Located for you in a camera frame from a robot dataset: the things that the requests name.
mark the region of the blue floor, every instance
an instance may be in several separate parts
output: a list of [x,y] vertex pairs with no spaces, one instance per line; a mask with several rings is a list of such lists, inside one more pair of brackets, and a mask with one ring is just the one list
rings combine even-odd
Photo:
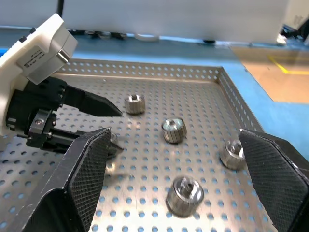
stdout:
[[[11,46],[23,33],[16,30],[1,35],[0,52]],[[197,40],[195,43],[171,40],[147,43],[134,38],[125,41],[91,40],[79,36],[77,39],[79,45],[74,58],[223,66],[263,129],[288,140],[309,160],[309,105],[274,102],[229,49],[229,43],[209,46]],[[271,47],[264,44],[257,46]],[[308,50],[299,42],[291,42],[285,48],[271,48]]]

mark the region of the label sticker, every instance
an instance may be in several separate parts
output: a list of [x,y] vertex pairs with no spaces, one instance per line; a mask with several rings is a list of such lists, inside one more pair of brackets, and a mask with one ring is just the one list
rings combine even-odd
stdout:
[[34,46],[17,61],[17,64],[22,67],[23,70],[27,70],[40,61],[44,56],[45,53],[38,46]]

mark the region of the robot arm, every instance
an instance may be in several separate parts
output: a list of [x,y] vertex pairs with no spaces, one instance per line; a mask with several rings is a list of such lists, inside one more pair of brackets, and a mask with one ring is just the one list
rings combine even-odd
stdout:
[[121,116],[108,99],[49,77],[72,57],[77,41],[54,14],[23,36],[0,58],[0,135],[8,130],[27,145],[66,152],[84,134],[56,129],[56,111],[63,104],[94,116]]

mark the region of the perforated metal tray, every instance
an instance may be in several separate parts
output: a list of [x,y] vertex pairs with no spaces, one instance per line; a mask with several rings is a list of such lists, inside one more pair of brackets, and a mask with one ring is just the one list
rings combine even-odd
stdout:
[[[223,68],[73,60],[56,76],[108,97],[124,112],[122,118],[94,117],[68,106],[57,112],[57,127],[112,127],[125,148],[107,164],[90,231],[276,231],[248,170],[230,171],[219,160],[224,141],[237,137],[240,128],[262,130]],[[125,113],[124,98],[132,93],[145,96],[144,114]],[[188,135],[181,144],[167,144],[162,136],[161,123],[169,116],[186,122]],[[26,147],[16,137],[1,142],[7,143],[0,164],[0,230],[5,230],[62,154]],[[178,175],[194,177],[205,192],[196,213],[185,219],[173,216],[165,204]]]

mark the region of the screw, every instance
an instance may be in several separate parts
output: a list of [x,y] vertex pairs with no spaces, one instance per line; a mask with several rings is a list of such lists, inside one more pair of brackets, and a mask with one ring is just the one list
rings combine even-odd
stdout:
[[44,120],[43,119],[37,119],[34,121],[35,124],[37,125],[42,125],[44,123]]

